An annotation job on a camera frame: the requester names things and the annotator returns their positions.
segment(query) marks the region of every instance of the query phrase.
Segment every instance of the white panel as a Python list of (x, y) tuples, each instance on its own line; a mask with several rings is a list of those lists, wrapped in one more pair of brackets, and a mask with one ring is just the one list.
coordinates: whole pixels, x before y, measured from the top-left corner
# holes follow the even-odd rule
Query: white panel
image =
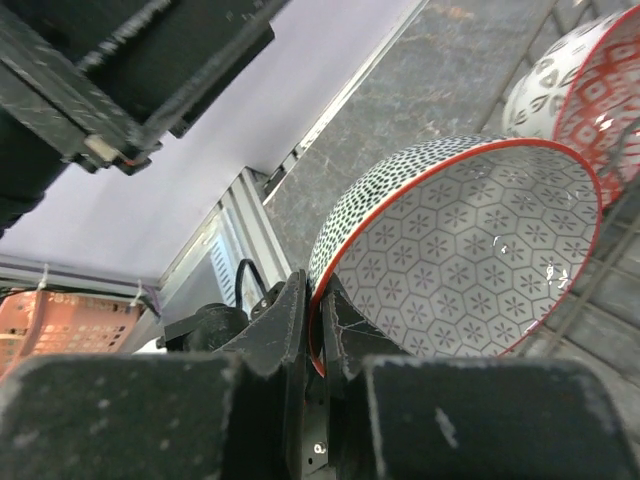
[(272, 172), (417, 0), (292, 0), (276, 40), (182, 140), (128, 178), (72, 166), (0, 253), (159, 278), (248, 165)]

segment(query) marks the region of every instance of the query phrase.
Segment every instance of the white bowl with red rim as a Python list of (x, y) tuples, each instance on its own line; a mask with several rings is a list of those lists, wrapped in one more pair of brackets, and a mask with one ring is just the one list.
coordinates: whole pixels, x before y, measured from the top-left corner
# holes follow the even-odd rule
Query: white bowl with red rim
[(556, 140), (601, 175), (603, 207), (640, 171), (640, 5), (562, 37), (511, 91), (507, 135)]
[[(567, 294), (601, 206), (593, 169), (557, 142), (466, 135), (407, 148), (329, 214), (309, 264), (310, 322), (336, 274), (409, 353), (499, 355)], [(324, 374), (319, 352), (312, 358)]]

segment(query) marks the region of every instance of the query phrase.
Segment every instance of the metal rack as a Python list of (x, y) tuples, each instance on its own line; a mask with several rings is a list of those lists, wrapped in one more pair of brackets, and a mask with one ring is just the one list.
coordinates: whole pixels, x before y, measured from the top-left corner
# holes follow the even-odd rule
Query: metal rack
[[(476, 132), (495, 129), (496, 119), (502, 113), (509, 91), (520, 78), (519, 72), (531, 68), (537, 60), (537, 52), (532, 50), (542, 46), (537, 44), (541, 32), (544, 31), (548, 36), (550, 30), (554, 31), (555, 41), (581, 23), (612, 13), (620, 7), (608, 3), (603, 8), (603, 4), (595, 0), (575, 3), (578, 3), (574, 10), (575, 17), (569, 19), (566, 13), (561, 13), (560, 0), (549, 5), (539, 24), (532, 28), (520, 57), (475, 126)], [(638, 2), (622, 0), (621, 3), (625, 8), (630, 8)], [(640, 269), (634, 267), (631, 260), (634, 255), (635, 263), (639, 263), (638, 179), (605, 212), (594, 255), (569, 297), (512, 355), (572, 358), (587, 363), (607, 384), (627, 423), (629, 437), (640, 455), (640, 407), (637, 406), (640, 399), (640, 367), (634, 365), (640, 354), (637, 304)], [(615, 288), (623, 285), (626, 288)]]

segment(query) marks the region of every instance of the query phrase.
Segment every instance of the bowl exterior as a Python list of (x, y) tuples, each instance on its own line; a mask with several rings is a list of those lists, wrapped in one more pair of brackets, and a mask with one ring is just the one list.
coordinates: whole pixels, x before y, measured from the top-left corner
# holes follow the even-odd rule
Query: bowl exterior
[(308, 271), (312, 295), (347, 240), (403, 187), (454, 156), (501, 140), (482, 135), (444, 137), (401, 150), (374, 165), (338, 200), (316, 239)]
[(502, 114), (505, 134), (553, 138), (556, 121), (580, 67), (622, 13), (576, 28), (545, 52), (509, 94)]

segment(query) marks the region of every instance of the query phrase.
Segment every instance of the hexagonal pattern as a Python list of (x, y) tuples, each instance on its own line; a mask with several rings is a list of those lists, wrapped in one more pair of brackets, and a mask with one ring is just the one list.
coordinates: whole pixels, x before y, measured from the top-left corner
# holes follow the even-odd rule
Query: hexagonal pattern
[[(380, 185), (424, 172), (416, 162), (435, 165), (421, 148), (385, 164)], [(598, 205), (576, 165), (542, 147), (485, 151), (451, 165), (344, 240), (350, 246), (335, 273), (356, 308), (408, 352), (498, 355), (546, 318), (584, 263)], [(366, 215), (359, 202), (372, 201), (380, 185), (356, 182), (336, 206), (353, 215), (330, 216), (318, 242), (355, 231)], [(312, 288), (319, 266), (341, 249), (314, 248)]]

